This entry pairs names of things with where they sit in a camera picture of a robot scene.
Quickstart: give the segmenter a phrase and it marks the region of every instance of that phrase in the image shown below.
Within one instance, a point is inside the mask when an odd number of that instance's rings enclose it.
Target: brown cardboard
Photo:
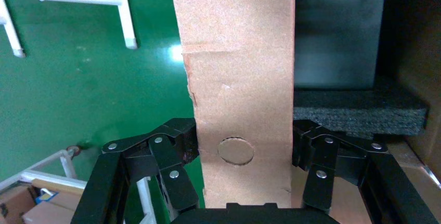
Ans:
[[[59,192],[52,199],[50,199],[49,202],[51,204],[75,211],[78,203],[80,202],[80,198],[81,196],[79,195]]]
[[[16,186],[0,194],[0,206],[1,224],[22,224],[22,215],[35,206],[30,186]]]
[[[26,224],[69,224],[74,211],[48,202],[41,202],[25,215]]]
[[[173,0],[208,208],[290,207],[294,0]],[[236,157],[219,144],[240,138]]]

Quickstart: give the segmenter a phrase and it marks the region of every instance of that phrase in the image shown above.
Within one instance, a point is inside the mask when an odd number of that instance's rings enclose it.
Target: cardboard box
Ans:
[[[294,0],[173,0],[207,208],[290,207]]]
[[[49,203],[75,211],[80,199],[81,196],[79,195],[59,192],[54,198],[50,199]]]
[[[0,194],[0,223],[23,224],[22,215],[35,206],[31,186],[19,185]]]
[[[70,209],[42,202],[23,215],[23,220],[25,224],[70,224],[73,214]]]

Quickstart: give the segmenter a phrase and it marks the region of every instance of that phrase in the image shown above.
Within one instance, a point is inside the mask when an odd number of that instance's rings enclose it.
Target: cardboard strip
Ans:
[[[173,1],[206,207],[290,207],[294,0]]]

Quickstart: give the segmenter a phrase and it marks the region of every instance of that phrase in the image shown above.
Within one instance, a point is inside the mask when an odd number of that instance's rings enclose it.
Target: black panel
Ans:
[[[296,0],[296,88],[371,88],[382,10],[383,0]]]

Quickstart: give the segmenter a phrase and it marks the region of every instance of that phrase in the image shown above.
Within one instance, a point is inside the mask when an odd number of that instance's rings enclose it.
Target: circular cutout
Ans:
[[[224,139],[217,146],[217,153],[225,162],[239,166],[248,164],[254,157],[251,144],[240,137]]]

